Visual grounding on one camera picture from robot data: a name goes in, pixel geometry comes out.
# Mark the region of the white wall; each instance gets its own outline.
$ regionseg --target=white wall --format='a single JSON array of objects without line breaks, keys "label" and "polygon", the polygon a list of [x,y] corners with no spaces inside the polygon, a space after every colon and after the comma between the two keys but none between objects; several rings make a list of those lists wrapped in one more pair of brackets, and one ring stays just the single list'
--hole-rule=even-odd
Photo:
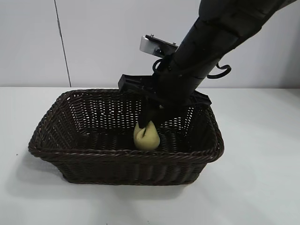
[{"label": "white wall", "polygon": [[[10,3],[8,9],[0,9],[1,14],[19,10],[7,15],[10,22],[4,22],[5,30],[15,32],[6,34],[5,44],[0,37],[0,85],[20,85],[26,80],[32,86],[67,86],[53,0],[26,2],[32,5],[21,8]],[[139,51],[141,35],[154,33],[180,43],[197,18],[199,2],[57,0],[72,85],[116,87],[123,73],[151,74],[157,58]],[[222,59],[220,64],[232,66],[227,77],[206,79],[201,87],[300,87],[299,12],[300,1],[277,12],[258,35]],[[36,30],[35,23],[41,30]],[[26,35],[16,36],[17,30]],[[7,47],[7,40],[16,37],[22,44]],[[6,55],[16,52],[21,53],[8,66]],[[12,78],[2,78],[4,74]]]},{"label": "white wall", "polygon": [[0,86],[68,86],[53,0],[0,0]]}]

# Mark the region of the yellow pear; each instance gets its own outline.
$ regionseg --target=yellow pear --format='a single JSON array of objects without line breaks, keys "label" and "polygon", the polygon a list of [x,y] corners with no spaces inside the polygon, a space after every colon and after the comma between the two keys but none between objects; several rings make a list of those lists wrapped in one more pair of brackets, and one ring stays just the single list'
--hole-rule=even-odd
[{"label": "yellow pear", "polygon": [[133,140],[135,142],[135,146],[139,150],[143,151],[155,150],[160,143],[158,132],[152,121],[150,121],[144,128],[140,128],[137,123],[133,132]]}]

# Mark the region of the basket rim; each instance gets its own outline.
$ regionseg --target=basket rim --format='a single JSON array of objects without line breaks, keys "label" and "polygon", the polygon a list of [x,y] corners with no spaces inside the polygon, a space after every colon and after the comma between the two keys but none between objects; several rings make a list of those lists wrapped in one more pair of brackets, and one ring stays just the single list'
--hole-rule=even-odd
[{"label": "basket rim", "polygon": [[32,138],[29,142],[28,149],[29,152],[39,158],[47,161],[76,161],[84,160],[88,158],[89,161],[139,161],[141,159],[144,161],[162,161],[166,158],[172,159],[173,162],[195,162],[195,163],[210,163],[216,161],[223,155],[224,152],[224,142],[221,133],[218,128],[218,124],[215,120],[215,116],[211,107],[209,107],[209,123],[212,125],[213,132],[217,138],[217,142],[214,147],[207,149],[206,151],[192,151],[192,152],[176,152],[176,151],[142,151],[142,150],[96,150],[96,149],[84,149],[79,150],[76,148],[71,149],[57,149],[57,148],[41,148],[39,142],[43,133],[40,132],[41,127],[45,126],[47,123],[51,122],[51,118],[55,115],[56,111],[59,109],[61,104],[74,92],[99,92],[99,91],[112,91],[116,92],[118,89],[78,89],[70,90],[62,93],[56,101],[53,103],[51,108],[42,117],[38,126],[36,127]]}]

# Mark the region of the woven pattern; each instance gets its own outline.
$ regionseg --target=woven pattern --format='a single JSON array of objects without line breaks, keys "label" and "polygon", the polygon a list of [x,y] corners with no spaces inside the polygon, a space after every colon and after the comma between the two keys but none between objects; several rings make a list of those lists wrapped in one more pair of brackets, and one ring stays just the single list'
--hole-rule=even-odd
[{"label": "woven pattern", "polygon": [[29,143],[36,157],[58,167],[73,183],[179,185],[192,183],[224,151],[211,108],[186,107],[157,129],[155,151],[139,151],[133,130],[145,100],[118,90],[63,93]]}]

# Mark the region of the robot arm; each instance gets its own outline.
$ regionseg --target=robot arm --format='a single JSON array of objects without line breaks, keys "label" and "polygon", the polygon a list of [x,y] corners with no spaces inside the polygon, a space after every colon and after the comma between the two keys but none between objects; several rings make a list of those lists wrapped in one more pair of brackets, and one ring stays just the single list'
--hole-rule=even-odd
[{"label": "robot arm", "polygon": [[[182,105],[210,105],[208,96],[195,91],[199,84],[206,77],[220,78],[228,74],[230,66],[218,65],[221,58],[260,31],[276,11],[294,1],[201,0],[199,17],[178,48],[146,36],[154,47],[159,47],[152,54],[163,56],[154,63],[154,74],[123,75],[119,81],[121,91],[131,89],[148,99],[139,117],[140,127],[145,127],[150,120],[158,125],[172,119]],[[226,71],[209,75],[215,66]]]}]

